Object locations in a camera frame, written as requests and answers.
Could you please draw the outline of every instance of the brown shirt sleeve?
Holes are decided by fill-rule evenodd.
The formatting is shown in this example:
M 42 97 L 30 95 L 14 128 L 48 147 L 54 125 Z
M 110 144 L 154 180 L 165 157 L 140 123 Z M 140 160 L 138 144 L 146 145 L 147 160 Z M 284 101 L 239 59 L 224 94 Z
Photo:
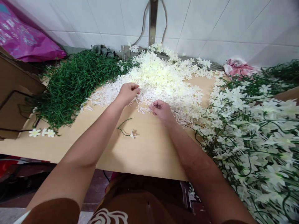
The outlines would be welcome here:
M 34 207 L 22 224 L 77 224 L 80 208 L 69 198 L 57 198 Z

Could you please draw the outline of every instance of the black wire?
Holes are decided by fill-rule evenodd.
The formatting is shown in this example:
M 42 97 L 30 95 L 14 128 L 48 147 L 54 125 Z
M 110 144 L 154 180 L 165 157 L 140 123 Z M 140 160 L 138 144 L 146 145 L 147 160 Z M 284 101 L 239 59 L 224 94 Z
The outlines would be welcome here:
M 103 170 L 104 176 L 106 177 L 106 179 L 108 180 L 108 182 L 110 182 L 109 178 L 107 177 L 105 171 Z

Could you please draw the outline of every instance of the metal bracket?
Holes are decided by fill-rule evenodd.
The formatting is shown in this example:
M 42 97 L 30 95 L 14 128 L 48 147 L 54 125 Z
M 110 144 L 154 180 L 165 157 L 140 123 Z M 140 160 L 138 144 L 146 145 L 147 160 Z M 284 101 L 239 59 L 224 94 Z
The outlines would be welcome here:
M 155 43 L 158 1 L 159 0 L 150 0 L 149 4 L 149 45 Z

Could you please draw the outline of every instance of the person's left hand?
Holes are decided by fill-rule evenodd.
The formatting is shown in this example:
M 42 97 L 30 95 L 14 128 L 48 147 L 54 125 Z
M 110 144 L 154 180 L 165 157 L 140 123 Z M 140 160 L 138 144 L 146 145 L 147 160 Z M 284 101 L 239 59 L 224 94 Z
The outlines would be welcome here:
M 122 85 L 121 90 L 119 91 L 119 94 L 117 95 L 115 100 L 123 104 L 123 106 L 127 106 L 139 93 L 139 85 L 132 82 L 126 83 Z

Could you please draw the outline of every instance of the person's right hand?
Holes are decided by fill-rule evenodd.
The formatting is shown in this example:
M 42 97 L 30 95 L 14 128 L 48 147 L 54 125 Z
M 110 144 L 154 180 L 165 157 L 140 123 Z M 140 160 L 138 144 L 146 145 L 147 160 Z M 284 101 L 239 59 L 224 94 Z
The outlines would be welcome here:
M 162 100 L 156 100 L 149 105 L 149 109 L 153 112 L 153 115 L 156 115 L 161 119 L 162 123 L 166 127 L 176 123 L 168 103 L 165 103 Z

